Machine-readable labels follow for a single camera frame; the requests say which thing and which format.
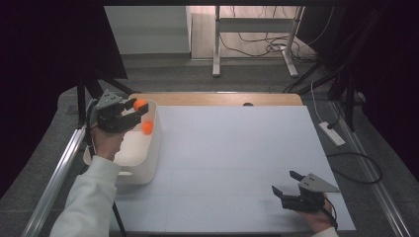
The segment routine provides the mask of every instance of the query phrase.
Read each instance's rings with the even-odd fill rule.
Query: sleeve cuff
[[[311,237],[339,237],[339,236],[338,236],[338,233],[336,233],[336,229],[334,227],[330,227],[321,232],[318,232],[317,234]]]
[[[121,166],[119,166],[118,164],[100,156],[94,155],[92,164],[90,165],[86,173],[84,173],[84,175],[91,178],[114,183],[117,180],[120,170]]]

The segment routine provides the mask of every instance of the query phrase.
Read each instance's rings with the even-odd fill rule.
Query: human hand
[[[114,161],[115,155],[121,149],[124,136],[129,130],[121,133],[107,133],[94,124],[90,132],[95,145],[96,155]]]
[[[332,205],[329,201],[326,201],[323,206],[329,213],[332,213]],[[326,230],[330,227],[333,227],[332,222],[330,221],[330,218],[327,217],[322,211],[317,212],[302,212],[297,211],[298,214],[300,214],[305,221],[310,226],[311,230],[314,232],[314,234],[317,234],[323,230]]]

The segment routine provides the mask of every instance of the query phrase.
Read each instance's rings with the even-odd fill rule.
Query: white sleeve
[[[338,236],[338,233],[336,233],[336,229],[334,227],[330,227],[321,232],[318,232],[317,234],[311,237],[339,237],[339,236]]]
[[[108,236],[121,166],[93,156],[92,164],[76,178],[50,236]]]

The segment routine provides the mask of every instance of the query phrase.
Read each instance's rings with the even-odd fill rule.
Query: gray carpet
[[[173,58],[170,60],[156,58],[135,60],[135,58],[129,57],[125,58],[125,64],[129,80],[121,80],[121,82],[133,90],[142,92],[268,92],[271,89],[273,93],[280,93],[285,86],[294,81],[290,78],[284,64],[277,60],[224,60],[221,62],[220,78],[212,78],[211,66],[208,61]],[[310,64],[299,64],[297,70],[302,73],[309,67]],[[324,73],[323,69],[318,69],[310,78],[318,78]],[[310,83],[310,78],[305,82],[305,85]],[[117,91],[107,83],[101,84],[104,89]],[[333,111],[331,103],[325,98],[328,86],[329,84],[324,85],[314,92],[320,117],[330,123],[336,120],[336,113]],[[308,93],[302,99],[311,113],[313,123],[318,124],[311,95]],[[0,236],[20,236],[22,234],[77,125],[77,115],[70,110],[75,105],[74,89],[61,95],[58,111],[42,142],[12,188],[0,200]],[[419,213],[418,182],[371,126],[363,115],[361,107],[356,107],[354,119],[356,133],[363,147],[367,154],[379,163],[384,172],[382,182],[393,197],[412,233],[419,236],[419,225],[417,224],[419,217],[416,214]],[[335,129],[343,135],[339,125],[335,126]],[[349,146],[336,148],[319,129],[317,131],[326,154],[351,150]],[[83,167],[81,154],[82,151],[76,155],[40,236],[48,236],[53,221],[62,211],[74,178]],[[329,162],[332,167],[346,174],[358,179],[365,177],[358,160],[354,157],[333,157],[329,158]],[[394,236],[372,188],[350,182],[339,175],[335,175],[335,177],[358,229],[355,233],[340,233],[340,235]]]

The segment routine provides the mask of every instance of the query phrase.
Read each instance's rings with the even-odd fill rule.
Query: plastic container
[[[141,123],[126,133],[121,150],[115,156],[114,162],[122,166],[117,184],[144,185],[154,178],[162,134],[157,105],[153,101],[147,103],[148,113],[142,116]],[[153,130],[148,135],[141,130],[142,123],[146,121],[153,122]],[[91,164],[88,149],[83,160],[86,164]]]

